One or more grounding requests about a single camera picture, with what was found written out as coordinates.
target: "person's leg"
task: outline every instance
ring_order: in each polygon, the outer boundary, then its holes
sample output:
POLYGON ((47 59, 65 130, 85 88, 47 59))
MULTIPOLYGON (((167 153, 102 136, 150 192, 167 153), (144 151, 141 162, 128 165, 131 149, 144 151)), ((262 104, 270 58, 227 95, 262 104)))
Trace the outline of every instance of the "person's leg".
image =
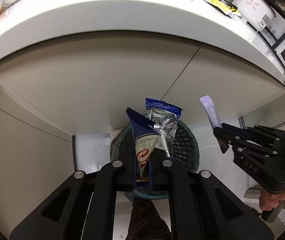
POLYGON ((170 230, 151 200, 135 197, 126 240, 171 240, 170 230))

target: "blue snack wrapper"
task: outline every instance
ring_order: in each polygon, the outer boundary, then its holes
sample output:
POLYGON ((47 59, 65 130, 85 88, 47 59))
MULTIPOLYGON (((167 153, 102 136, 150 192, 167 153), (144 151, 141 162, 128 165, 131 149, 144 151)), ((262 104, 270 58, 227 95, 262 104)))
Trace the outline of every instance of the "blue snack wrapper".
POLYGON ((155 131, 161 134, 156 148, 164 150, 167 157, 172 157, 177 123, 183 109, 166 101, 151 98, 145 99, 145 106, 149 119, 158 124, 154 126, 155 131))
POLYGON ((148 163, 160 134, 154 130, 155 122, 127 107, 127 116, 130 120, 133 138, 135 141, 137 164, 140 177, 148 163))

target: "rice cooker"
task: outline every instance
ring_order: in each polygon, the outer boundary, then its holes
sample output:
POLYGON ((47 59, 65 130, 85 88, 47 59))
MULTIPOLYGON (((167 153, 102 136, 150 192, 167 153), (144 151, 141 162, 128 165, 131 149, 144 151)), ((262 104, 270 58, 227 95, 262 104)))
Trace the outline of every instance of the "rice cooker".
POLYGON ((273 8, 265 0, 234 0, 233 5, 260 32, 276 17, 273 8))

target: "silver foil wrapper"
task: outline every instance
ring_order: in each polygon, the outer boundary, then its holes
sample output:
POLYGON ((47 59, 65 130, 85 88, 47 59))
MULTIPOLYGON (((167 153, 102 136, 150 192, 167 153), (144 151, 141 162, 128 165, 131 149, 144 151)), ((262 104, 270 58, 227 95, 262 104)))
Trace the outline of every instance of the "silver foil wrapper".
POLYGON ((149 119, 156 123, 154 130, 161 135, 155 147, 164 150, 167 157, 172 157, 173 141, 178 123, 177 115, 155 108, 147 108, 146 110, 149 119))

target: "human hand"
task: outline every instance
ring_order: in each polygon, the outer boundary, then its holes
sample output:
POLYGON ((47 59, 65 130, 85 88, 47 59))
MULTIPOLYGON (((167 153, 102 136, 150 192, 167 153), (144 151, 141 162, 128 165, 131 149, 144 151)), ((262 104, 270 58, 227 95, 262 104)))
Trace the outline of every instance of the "human hand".
POLYGON ((285 200, 285 190, 276 195, 270 194, 264 188, 260 190, 259 206, 261 210, 270 211, 278 206, 279 201, 283 200, 285 200))

